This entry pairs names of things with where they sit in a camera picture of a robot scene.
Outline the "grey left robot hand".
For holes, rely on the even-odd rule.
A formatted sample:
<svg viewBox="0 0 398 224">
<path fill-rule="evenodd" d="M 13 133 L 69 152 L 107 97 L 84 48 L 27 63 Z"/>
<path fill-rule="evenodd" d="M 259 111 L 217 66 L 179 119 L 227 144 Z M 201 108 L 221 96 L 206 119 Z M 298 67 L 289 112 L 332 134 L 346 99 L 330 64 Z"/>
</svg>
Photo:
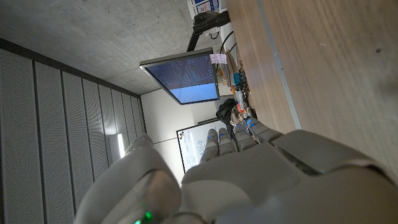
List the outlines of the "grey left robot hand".
<svg viewBox="0 0 398 224">
<path fill-rule="evenodd" d="M 143 134 L 90 187 L 76 223 L 396 223 L 397 178 L 374 159 L 304 130 L 251 118 L 209 130 L 178 182 Z"/>
</svg>

